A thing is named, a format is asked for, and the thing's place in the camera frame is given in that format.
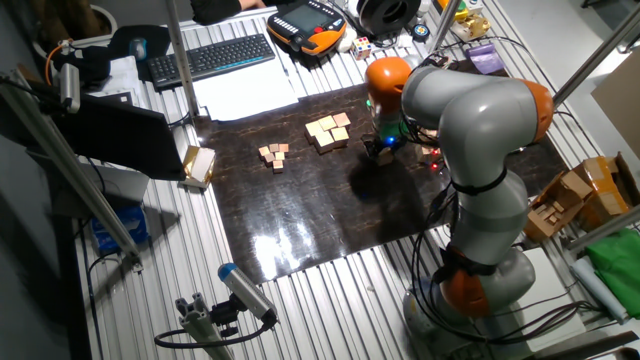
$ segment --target stack of wooden blocks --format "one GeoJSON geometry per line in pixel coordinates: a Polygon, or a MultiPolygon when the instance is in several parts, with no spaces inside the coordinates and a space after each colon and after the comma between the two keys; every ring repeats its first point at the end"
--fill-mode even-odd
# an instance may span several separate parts
{"type": "Polygon", "coordinates": [[[350,126],[351,121],[347,114],[340,113],[306,124],[305,135],[309,144],[315,145],[318,154],[322,155],[333,149],[347,146],[350,126]]]}
{"type": "Polygon", "coordinates": [[[559,202],[553,201],[553,203],[541,204],[535,209],[535,212],[549,224],[555,225],[558,220],[562,219],[564,207],[559,202]]]}
{"type": "Polygon", "coordinates": [[[284,154],[289,152],[289,144],[271,144],[258,149],[260,159],[267,167],[273,168],[274,174],[284,172],[284,154]]]}

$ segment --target keyboard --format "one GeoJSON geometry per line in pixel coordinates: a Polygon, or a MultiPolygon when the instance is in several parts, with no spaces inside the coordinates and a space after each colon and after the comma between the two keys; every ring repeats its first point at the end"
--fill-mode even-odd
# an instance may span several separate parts
{"type": "MultiPolygon", "coordinates": [[[[187,51],[193,81],[242,69],[275,57],[263,34],[245,36],[187,51]]],[[[175,55],[149,59],[148,66],[156,91],[182,85],[175,55]]]]}

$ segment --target gray robot arm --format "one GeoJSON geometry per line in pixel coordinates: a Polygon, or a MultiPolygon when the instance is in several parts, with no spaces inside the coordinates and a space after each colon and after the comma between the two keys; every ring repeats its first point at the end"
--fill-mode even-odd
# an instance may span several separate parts
{"type": "Polygon", "coordinates": [[[490,315],[524,295],[535,281],[531,263],[511,249],[527,221],[527,193],[504,160],[546,130],[541,120],[550,118],[552,103],[547,104],[551,96],[541,88],[435,67],[417,69],[404,87],[405,114],[439,130],[458,190],[459,219],[439,274],[438,296],[460,315],[490,315]]]}

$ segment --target cardboard box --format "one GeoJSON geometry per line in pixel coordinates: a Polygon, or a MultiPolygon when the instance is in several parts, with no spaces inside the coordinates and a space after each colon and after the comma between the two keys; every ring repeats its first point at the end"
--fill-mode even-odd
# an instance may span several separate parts
{"type": "Polygon", "coordinates": [[[587,159],[573,171],[593,188],[593,194],[577,216],[585,231],[594,230],[640,204],[635,180],[620,153],[615,158],[587,159]]]}
{"type": "Polygon", "coordinates": [[[189,146],[182,162],[187,178],[180,184],[206,189],[213,176],[215,158],[214,150],[189,146]]]}
{"type": "Polygon", "coordinates": [[[548,239],[582,209],[592,189],[575,172],[560,173],[530,205],[524,233],[534,242],[548,239]],[[558,203],[560,212],[553,204],[558,203]]]}

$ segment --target electronic device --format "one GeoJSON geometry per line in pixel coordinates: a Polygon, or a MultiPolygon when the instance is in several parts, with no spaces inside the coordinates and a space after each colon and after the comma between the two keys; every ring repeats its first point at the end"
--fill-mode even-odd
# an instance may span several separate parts
{"type": "Polygon", "coordinates": [[[267,29],[276,39],[308,55],[333,49],[346,27],[342,14],[313,0],[296,3],[267,20],[267,29]]]}
{"type": "Polygon", "coordinates": [[[231,290],[229,300],[218,303],[207,309],[202,294],[193,294],[193,303],[185,299],[176,300],[176,308],[182,316],[180,325],[183,330],[172,330],[157,335],[156,345],[169,349],[204,349],[213,359],[231,360],[233,356],[225,348],[227,345],[239,344],[254,339],[278,323],[276,308],[258,289],[258,287],[235,264],[223,264],[218,269],[220,280],[231,290]],[[262,326],[253,334],[238,338],[221,340],[238,333],[237,327],[230,326],[238,321],[240,311],[251,311],[262,326]],[[225,326],[220,331],[218,326],[225,326]],[[174,343],[163,341],[163,338],[188,333],[196,343],[174,343]]]}
{"type": "MultiPolygon", "coordinates": [[[[187,51],[189,69],[194,81],[259,64],[275,57],[263,34],[244,36],[187,51]]],[[[148,64],[156,91],[182,85],[175,55],[149,59],[148,64]]]]}
{"type": "Polygon", "coordinates": [[[144,61],[147,58],[147,40],[133,38],[129,43],[129,55],[135,57],[136,61],[144,61]]]}
{"type": "MultiPolygon", "coordinates": [[[[42,83],[30,82],[40,100],[58,103],[60,93],[42,83]]],[[[181,181],[186,178],[164,114],[117,101],[82,94],[77,113],[45,109],[60,133],[78,155],[126,166],[152,179],[181,181]]],[[[0,97],[0,134],[27,148],[38,142],[0,97]]]]}
{"type": "Polygon", "coordinates": [[[420,0],[359,0],[355,10],[364,30],[379,37],[400,31],[418,8],[420,0]]]}

